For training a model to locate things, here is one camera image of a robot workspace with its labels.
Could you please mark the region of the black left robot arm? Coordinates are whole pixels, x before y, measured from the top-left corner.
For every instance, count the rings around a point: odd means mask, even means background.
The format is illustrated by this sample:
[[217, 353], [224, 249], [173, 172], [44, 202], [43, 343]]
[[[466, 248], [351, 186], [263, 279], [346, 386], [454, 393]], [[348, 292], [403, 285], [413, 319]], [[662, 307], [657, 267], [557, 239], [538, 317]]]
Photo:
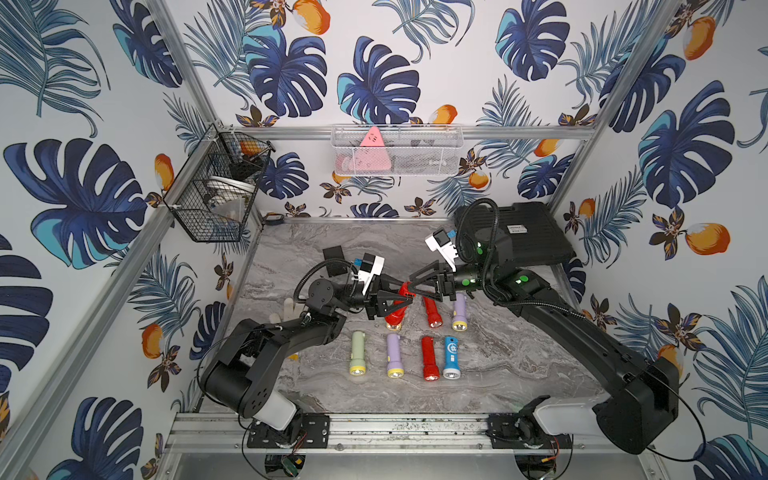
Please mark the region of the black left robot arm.
[[298, 407], [275, 390], [284, 360], [334, 341], [347, 313], [362, 309], [371, 319], [384, 318], [412, 302], [411, 295], [398, 293], [397, 282], [387, 275], [373, 276], [369, 284], [316, 279], [296, 319], [280, 324], [239, 322], [199, 376], [199, 387], [240, 417], [285, 430]]

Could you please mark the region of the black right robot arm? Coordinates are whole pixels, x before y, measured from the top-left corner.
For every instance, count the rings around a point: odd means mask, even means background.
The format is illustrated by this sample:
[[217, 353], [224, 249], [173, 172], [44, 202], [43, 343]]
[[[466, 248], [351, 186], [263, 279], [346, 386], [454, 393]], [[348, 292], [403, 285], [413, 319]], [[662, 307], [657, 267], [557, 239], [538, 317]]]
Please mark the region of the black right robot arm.
[[537, 273], [479, 264], [451, 268], [435, 261], [409, 277], [413, 294], [441, 301], [495, 285], [497, 306], [536, 326], [578, 360], [609, 398], [592, 408], [602, 434], [620, 450], [640, 454], [679, 413], [679, 372], [664, 357], [655, 361], [622, 344], [566, 304]]

